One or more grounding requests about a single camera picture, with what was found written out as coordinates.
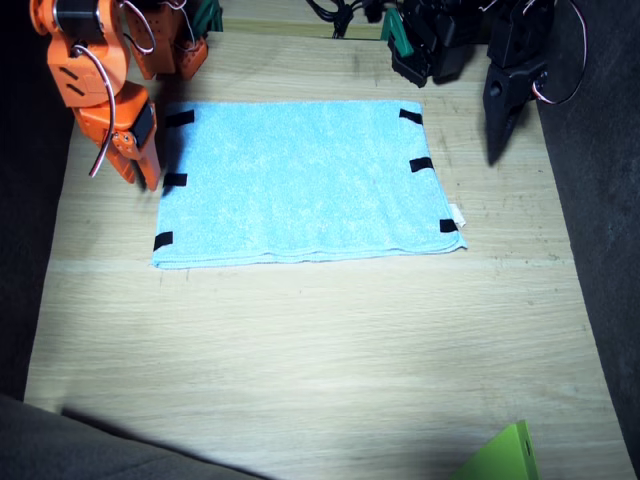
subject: gray fabric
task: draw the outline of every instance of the gray fabric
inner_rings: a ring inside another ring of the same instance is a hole
[[[540,117],[600,361],[640,474],[640,1],[578,3],[589,25],[585,81]],[[582,61],[580,23],[566,1],[550,50],[557,99]]]
[[[250,480],[0,396],[0,478]]]

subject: green object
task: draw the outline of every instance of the green object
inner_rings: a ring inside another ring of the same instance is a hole
[[[402,25],[402,18],[400,18],[396,8],[387,10],[380,40],[388,41],[389,36],[393,37],[393,44],[402,58],[413,55],[413,47],[409,43],[407,33],[404,31],[404,25]]]
[[[527,422],[514,423],[482,447],[451,480],[539,480]]]
[[[207,32],[221,32],[222,9],[218,0],[203,0],[191,24],[195,38],[200,38]]]

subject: dark wall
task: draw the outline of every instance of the dark wall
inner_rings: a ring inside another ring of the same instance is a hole
[[[73,115],[47,68],[28,1],[2,2],[0,393],[22,399]]]

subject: wooden surface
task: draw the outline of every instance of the wooden surface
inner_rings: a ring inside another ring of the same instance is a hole
[[[469,250],[156,270],[160,192],[108,165],[90,180],[96,148],[76,129],[27,401],[277,479],[444,479],[520,419],[542,478],[633,478],[533,105],[486,165],[482,49],[459,81],[419,90],[380,42],[209,41],[191,83],[154,95],[423,102]]]
[[[316,1],[326,10],[338,10],[329,0]],[[220,0],[220,7],[226,32],[324,38],[333,34],[333,24],[322,21],[305,0]],[[368,23],[363,9],[353,15],[346,38],[380,38],[382,22]]]

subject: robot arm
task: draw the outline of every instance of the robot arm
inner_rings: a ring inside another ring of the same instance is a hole
[[[187,20],[185,3],[30,0],[35,30],[51,35],[47,63],[60,95],[82,132],[100,147],[90,176],[107,158],[127,182],[134,183],[135,163],[147,187],[157,188],[155,106],[143,86],[126,80],[130,61],[126,39],[133,41],[134,58],[145,78],[176,71],[191,78],[207,57],[207,44],[203,38],[184,47],[177,44]],[[123,31],[123,9],[132,37]]]
[[[573,0],[584,34],[584,68],[587,62],[586,22]],[[487,55],[491,66],[483,96],[488,160],[495,163],[504,151],[525,104],[534,98],[550,101],[541,93],[547,78],[542,50],[554,20],[554,0],[493,0],[479,7],[478,0],[404,0],[399,10],[387,11],[382,40],[392,52],[393,69],[418,87],[432,76],[435,81],[455,78],[467,58],[467,49],[480,31],[483,14],[497,12]]]

